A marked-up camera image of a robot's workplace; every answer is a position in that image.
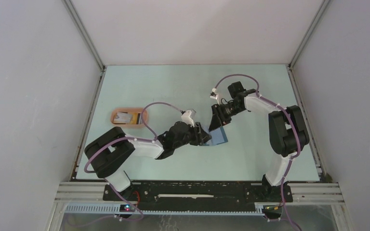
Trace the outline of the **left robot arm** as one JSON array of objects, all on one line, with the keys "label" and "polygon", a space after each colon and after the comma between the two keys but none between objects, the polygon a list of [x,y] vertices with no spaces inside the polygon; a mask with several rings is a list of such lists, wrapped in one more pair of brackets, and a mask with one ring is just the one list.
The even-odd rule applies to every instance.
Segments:
[{"label": "left robot arm", "polygon": [[132,197],[133,187],[122,165],[131,156],[162,160],[182,146],[203,146],[211,139],[199,122],[189,125],[178,121],[156,140],[130,136],[122,128],[114,127],[85,147],[88,161],[84,172],[105,179],[115,189],[114,194],[125,201]]}]

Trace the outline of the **pink oval tray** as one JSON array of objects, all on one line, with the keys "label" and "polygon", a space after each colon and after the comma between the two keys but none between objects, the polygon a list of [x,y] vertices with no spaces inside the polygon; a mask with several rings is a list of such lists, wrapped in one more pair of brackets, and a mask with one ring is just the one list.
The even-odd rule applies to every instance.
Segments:
[{"label": "pink oval tray", "polygon": [[110,122],[121,128],[143,128],[148,122],[148,112],[139,107],[119,107],[112,111]]}]

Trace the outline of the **blue leather card holder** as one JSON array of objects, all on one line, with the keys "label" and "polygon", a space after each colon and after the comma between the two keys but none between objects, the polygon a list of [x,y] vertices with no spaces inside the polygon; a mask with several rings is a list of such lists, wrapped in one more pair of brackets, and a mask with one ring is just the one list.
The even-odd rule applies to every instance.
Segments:
[{"label": "blue leather card holder", "polygon": [[208,131],[208,126],[202,126],[202,129],[207,133],[207,138],[209,138],[204,139],[202,146],[216,146],[228,142],[224,127],[219,127],[213,131]]}]

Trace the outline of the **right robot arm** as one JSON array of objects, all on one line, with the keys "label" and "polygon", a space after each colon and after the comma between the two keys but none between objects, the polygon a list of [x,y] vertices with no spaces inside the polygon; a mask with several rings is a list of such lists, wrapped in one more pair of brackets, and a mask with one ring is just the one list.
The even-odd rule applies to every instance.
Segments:
[{"label": "right robot arm", "polygon": [[211,106],[209,131],[229,124],[233,116],[244,111],[262,113],[267,117],[269,142],[276,155],[270,169],[263,176],[261,195],[267,201],[274,201],[286,182],[292,161],[309,143],[302,110],[297,105],[282,107],[262,96],[256,89],[245,89],[239,81],[228,86],[228,91],[232,98],[230,101],[217,102]]}]

